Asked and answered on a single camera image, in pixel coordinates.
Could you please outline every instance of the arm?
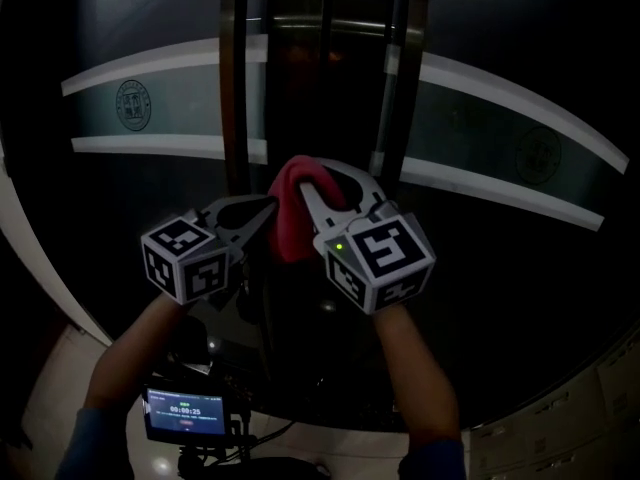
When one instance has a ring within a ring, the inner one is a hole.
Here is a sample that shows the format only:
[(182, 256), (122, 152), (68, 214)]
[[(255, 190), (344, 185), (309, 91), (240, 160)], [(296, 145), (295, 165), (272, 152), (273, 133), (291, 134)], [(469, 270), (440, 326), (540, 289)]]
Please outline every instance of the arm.
[(396, 403), (409, 428), (410, 448), (441, 439), (460, 441), (453, 387), (402, 305), (376, 313)]
[(187, 310), (161, 294), (98, 360), (85, 408), (129, 410)]

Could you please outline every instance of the blue sleeve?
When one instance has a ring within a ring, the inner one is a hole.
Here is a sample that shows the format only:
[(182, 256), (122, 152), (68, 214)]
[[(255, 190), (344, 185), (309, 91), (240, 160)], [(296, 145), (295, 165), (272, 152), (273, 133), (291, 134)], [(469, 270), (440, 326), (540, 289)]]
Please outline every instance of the blue sleeve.
[(127, 413), (81, 409), (56, 480), (133, 479), (126, 434)]
[(407, 455), (398, 468), (400, 480), (465, 480), (464, 450), (459, 441), (436, 441)]

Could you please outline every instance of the red cloth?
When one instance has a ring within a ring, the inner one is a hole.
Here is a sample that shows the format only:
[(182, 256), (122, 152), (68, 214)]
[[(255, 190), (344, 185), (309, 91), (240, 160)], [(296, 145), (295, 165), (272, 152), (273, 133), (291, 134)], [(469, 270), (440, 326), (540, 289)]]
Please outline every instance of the red cloth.
[(310, 181), (328, 206), (345, 208), (347, 203), (336, 181), (310, 156), (289, 160), (276, 176), (269, 195), (280, 201), (278, 215), (267, 233), (269, 247), (278, 263), (295, 263), (316, 254), (313, 248), (313, 222), (298, 184)]

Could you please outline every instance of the small screen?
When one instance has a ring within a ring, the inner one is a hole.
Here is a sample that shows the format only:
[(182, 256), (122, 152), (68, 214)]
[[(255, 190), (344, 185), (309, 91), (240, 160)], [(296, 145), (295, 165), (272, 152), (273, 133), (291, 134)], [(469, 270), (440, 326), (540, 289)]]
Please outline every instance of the small screen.
[(151, 426), (159, 430), (224, 435), (222, 398), (168, 391), (147, 391)]

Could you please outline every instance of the tiled floor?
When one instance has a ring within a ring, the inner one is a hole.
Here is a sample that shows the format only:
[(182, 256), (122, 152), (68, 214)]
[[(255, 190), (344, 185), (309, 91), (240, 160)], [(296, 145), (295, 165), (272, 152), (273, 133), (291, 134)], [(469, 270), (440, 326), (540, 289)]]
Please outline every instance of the tiled floor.
[[(75, 413), (82, 405), (93, 366), (104, 346), (68, 327), (53, 349), (29, 400), (23, 427), (33, 451), (9, 449), (10, 460), (25, 480), (54, 477), (69, 442)], [(258, 437), (287, 422), (253, 413), (251, 432)], [(468, 432), (465, 432), (468, 464)], [(131, 465), (139, 480), (177, 478), (178, 447), (149, 441), (141, 406), (129, 414), (127, 440)], [(253, 457), (297, 457), (325, 464), (336, 480), (397, 478), (407, 450), (404, 434), (356, 432), (296, 424), (280, 438), (252, 451)]]

